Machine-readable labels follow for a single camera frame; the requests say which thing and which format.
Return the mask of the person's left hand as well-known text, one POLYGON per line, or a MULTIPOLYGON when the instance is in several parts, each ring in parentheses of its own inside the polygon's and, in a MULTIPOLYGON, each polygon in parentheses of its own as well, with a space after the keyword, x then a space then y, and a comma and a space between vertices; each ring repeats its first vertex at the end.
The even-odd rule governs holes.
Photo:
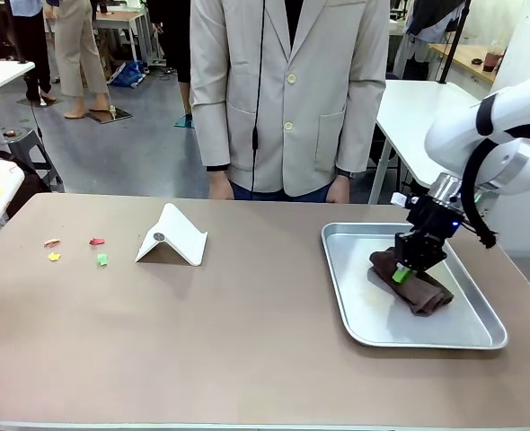
POLYGON ((350 179, 338 175, 328 189, 326 202, 332 204, 348 204, 350 197, 350 179))

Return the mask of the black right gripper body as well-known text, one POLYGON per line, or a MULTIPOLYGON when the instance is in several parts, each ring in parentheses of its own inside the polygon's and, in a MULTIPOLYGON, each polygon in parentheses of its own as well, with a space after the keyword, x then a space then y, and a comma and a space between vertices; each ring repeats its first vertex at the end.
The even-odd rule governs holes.
POLYGON ((411 197, 407 208, 412 228, 395 235, 394 256, 405 268, 424 272, 446 258, 444 244, 460 227, 461 213, 431 196, 411 197))

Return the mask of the person's right hand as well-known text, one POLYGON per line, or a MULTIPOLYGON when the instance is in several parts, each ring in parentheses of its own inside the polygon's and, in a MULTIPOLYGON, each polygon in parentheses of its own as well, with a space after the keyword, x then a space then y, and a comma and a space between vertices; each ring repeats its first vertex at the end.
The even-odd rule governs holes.
POLYGON ((209 194, 211 199, 233 200, 234 192, 226 171, 209 173, 209 194))

